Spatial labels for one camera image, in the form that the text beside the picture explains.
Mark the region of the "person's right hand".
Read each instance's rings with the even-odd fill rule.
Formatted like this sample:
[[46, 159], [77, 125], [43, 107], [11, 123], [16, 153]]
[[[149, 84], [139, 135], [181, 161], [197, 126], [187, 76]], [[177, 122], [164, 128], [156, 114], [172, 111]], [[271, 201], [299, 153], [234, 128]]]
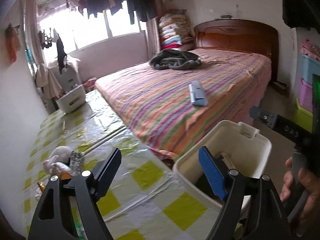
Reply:
[[285, 173], [280, 199], [286, 202], [287, 218], [292, 231], [300, 237], [317, 222], [319, 177], [306, 169], [306, 158], [298, 152], [285, 165], [291, 170]]

